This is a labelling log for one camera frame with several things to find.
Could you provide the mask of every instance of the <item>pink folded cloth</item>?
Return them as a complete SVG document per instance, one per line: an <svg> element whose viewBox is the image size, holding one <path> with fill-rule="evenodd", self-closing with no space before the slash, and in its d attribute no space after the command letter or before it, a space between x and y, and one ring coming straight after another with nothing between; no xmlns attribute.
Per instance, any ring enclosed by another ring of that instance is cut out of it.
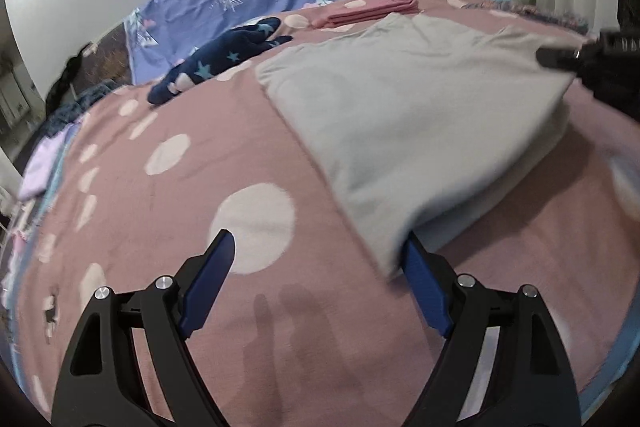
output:
<svg viewBox="0 0 640 427"><path fill-rule="evenodd" d="M58 152L65 144L66 134L71 129L71 126L72 124L68 124L53 138L44 137L40 140L24 170L24 179L18 192L18 201L34 198L47 189Z"/></svg>
<svg viewBox="0 0 640 427"><path fill-rule="evenodd" d="M417 13L417 0L355 0L312 22L314 28L335 28L345 24L382 19L392 12Z"/></svg>

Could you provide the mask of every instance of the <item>folded clothes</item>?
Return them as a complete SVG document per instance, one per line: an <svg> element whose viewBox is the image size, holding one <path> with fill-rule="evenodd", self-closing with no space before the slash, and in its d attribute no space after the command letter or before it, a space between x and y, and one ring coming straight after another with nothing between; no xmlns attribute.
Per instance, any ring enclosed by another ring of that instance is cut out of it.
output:
<svg viewBox="0 0 640 427"><path fill-rule="evenodd" d="M259 64L257 79L390 276L411 229L439 219L424 231L440 247L504 195L492 184L574 77L537 64L536 49L555 43L515 26L485 34L391 14L364 32L292 46ZM474 199L486 190L488 200Z"/></svg>
<svg viewBox="0 0 640 427"><path fill-rule="evenodd" d="M12 295L12 292L14 290L14 285L20 269L20 261L22 260L24 248L27 246L27 239L24 237L24 234L22 232L12 232L11 236L13 239L13 248L11 249L11 256L9 257L6 274L2 278L2 281L0 281L0 290L2 293L0 303L2 303L2 307L7 310L11 309L12 307L10 304L10 296Z"/></svg>
<svg viewBox="0 0 640 427"><path fill-rule="evenodd" d="M438 251L497 206L549 154L564 136L569 110L560 103L515 163L487 188L414 229L428 251Z"/></svg>
<svg viewBox="0 0 640 427"><path fill-rule="evenodd" d="M24 179L18 192L19 201L34 198L46 190L58 152L70 128L71 124L67 124L53 138L44 137L40 141L24 170Z"/></svg>
<svg viewBox="0 0 640 427"><path fill-rule="evenodd" d="M49 138L62 131L68 124L75 122L95 103L102 100L118 84L113 80L105 80L97 86L85 89L75 102L65 103L55 110L42 126L44 136Z"/></svg>
<svg viewBox="0 0 640 427"><path fill-rule="evenodd" d="M345 24L382 19L390 13L417 13L417 0L363 0L350 1L337 7L326 17L312 22L314 28L335 28Z"/></svg>

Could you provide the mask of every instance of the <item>star pattern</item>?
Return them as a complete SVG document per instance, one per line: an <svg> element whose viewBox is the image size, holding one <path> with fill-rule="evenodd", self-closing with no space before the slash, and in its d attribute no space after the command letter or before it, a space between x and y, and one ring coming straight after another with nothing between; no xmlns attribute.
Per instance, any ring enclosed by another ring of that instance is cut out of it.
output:
<svg viewBox="0 0 640 427"><path fill-rule="evenodd" d="M198 70L195 72L199 77L204 80L209 80L213 75L211 74L211 66L209 64L203 65L201 61L198 60Z"/></svg>
<svg viewBox="0 0 640 427"><path fill-rule="evenodd" d="M273 33L273 28L268 24L258 24L258 31L264 32L264 36L268 37Z"/></svg>

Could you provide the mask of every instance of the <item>blue gripper pad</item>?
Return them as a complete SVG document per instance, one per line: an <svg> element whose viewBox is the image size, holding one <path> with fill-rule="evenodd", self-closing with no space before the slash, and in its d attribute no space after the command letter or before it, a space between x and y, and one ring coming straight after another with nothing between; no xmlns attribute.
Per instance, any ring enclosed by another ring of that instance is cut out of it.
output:
<svg viewBox="0 0 640 427"><path fill-rule="evenodd" d="M402 270L424 320L443 337L448 337L453 328L449 298L411 240L402 249Z"/></svg>
<svg viewBox="0 0 640 427"><path fill-rule="evenodd" d="M222 283L236 256L236 242L230 232L213 240L205 253L206 262L200 268L182 300L182 317L178 331L188 339L193 331L204 326Z"/></svg>

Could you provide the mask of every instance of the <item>bed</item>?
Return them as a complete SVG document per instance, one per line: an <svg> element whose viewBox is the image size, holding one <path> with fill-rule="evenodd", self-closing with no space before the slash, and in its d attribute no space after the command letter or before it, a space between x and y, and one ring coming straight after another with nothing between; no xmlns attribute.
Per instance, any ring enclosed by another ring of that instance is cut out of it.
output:
<svg viewBox="0 0 640 427"><path fill-rule="evenodd" d="M372 24L309 24L331 4L371 0L255 1L247 12L236 1L152 0L88 50L90 60L112 57L108 76L143 85L124 86L89 110L64 155L60 187L51 185L20 220L22 230L37 226L14 258L20 276L8 303L10 357L18 383L45 415L66 343L94 289L128 291L173 273L221 228L248 254L239 255L215 312L188 345L232 424L397 424L433 368L442 341L423 328L406 282L382 277L322 171L257 82L256 66L278 50L155 110L146 104L146 82L212 36L262 15L284 12L292 44ZM582 42L558 26L463 9L479 1L418 4L426 16L487 34L516 26ZM217 10L215 24L203 7ZM197 31L180 29L188 27ZM107 76L87 73L77 90ZM579 85L564 102L570 124L551 152L439 253L488 286L514 291L534 282L541 289L586 421L640 340L640 148L636 124ZM136 347L154 410L168 415L144 338ZM465 413L478 406L470 399Z"/></svg>

